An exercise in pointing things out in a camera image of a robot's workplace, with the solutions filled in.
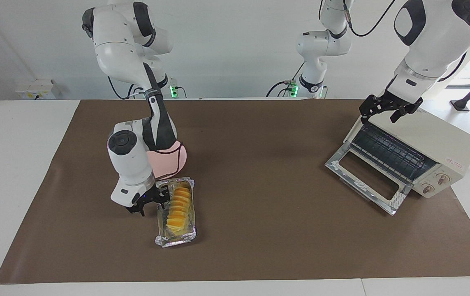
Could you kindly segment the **white power strip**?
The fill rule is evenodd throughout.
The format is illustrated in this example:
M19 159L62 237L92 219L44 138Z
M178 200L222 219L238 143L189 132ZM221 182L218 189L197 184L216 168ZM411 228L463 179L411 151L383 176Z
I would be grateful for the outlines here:
M27 86L19 85L16 87L15 92L21 99L31 100L53 100L58 99L60 96L58 87L51 80L45 79L30 81Z

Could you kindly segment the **pink round plate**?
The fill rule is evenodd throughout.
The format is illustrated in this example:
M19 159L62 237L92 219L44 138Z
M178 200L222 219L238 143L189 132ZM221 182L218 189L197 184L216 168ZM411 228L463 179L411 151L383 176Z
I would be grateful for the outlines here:
M146 152L156 180L172 178L186 165L188 153L182 142L176 141L169 149Z

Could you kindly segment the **sliced yellow bread loaf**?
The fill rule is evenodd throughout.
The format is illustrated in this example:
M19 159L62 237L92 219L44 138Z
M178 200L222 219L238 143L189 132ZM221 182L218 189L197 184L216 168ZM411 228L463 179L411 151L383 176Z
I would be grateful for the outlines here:
M177 187L169 202L166 219L167 229L175 235L186 234L191 214L192 193L187 187Z

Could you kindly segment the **glass oven door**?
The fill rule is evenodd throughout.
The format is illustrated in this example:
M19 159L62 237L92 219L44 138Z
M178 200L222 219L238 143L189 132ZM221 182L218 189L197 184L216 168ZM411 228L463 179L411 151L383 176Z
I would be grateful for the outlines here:
M340 163L342 159L345 158L346 154L353 154L358 157L362 162L366 163L369 167L383 174L383 176L389 178L392 182L398 185L398 190L396 190L393 196L388 199L380 194L378 191L374 190L371 186L361 180L359 177L355 176L349 170L347 170ZM325 167L329 168L334 172L339 178L355 192L359 193L365 199L372 201L382 208L385 212L391 216L400 208L401 204L404 202L406 197L409 195L410 191L413 189L413 184L411 181L407 180L402 176L395 176L394 171L387 170L386 167L379 166L377 163L373 162L369 158L361 155L359 150L353 148L350 142L345 142L329 160L325 163Z

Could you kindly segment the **aluminium foil tray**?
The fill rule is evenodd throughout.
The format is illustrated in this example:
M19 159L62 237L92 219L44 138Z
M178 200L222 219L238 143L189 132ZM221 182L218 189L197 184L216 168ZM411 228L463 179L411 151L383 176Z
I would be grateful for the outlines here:
M157 205L157 221L158 221L158 235L155 239L155 243L161 247L172 247L179 244L191 242L197 236L197 227L195 223L195 208L194 208L194 180L190 177L173 178L167 180L160 180L157 182L157 187L160 188L162 185L169 187L170 199L173 195L173 191L177 187L187 187L192 193L192 205L190 214L190 223L186 234L182 236L173 235L169 229L167 229L166 219L168 214L169 202L165 204L164 209L158 204Z

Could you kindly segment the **cream toaster oven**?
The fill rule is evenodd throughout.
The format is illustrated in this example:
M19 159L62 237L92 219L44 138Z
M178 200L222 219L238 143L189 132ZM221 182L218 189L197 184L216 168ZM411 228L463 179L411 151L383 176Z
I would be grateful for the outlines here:
M368 123L383 129L427 158L417 178L413 180L406 178L413 184L411 191L430 198L464 178L470 165L469 133L421 108L411 115L401 117L396 123L391 122L390 116L390 112L383 112L372 116ZM352 140L362 125L364 124L358 119L346 135L343 144L350 142L353 148L359 150L352 144ZM436 180L438 173L447 174L451 182L438 185ZM435 191L422 195L423 183L431 184Z

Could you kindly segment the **brown table mat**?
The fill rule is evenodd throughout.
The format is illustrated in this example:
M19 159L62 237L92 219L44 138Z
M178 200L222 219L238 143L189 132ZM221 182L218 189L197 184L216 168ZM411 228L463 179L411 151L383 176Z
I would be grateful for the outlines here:
M167 101L195 180L197 237L155 244L110 199L114 124L144 101L79 103L0 268L0 283L470 277L470 219L451 189L394 216L325 167L358 100Z

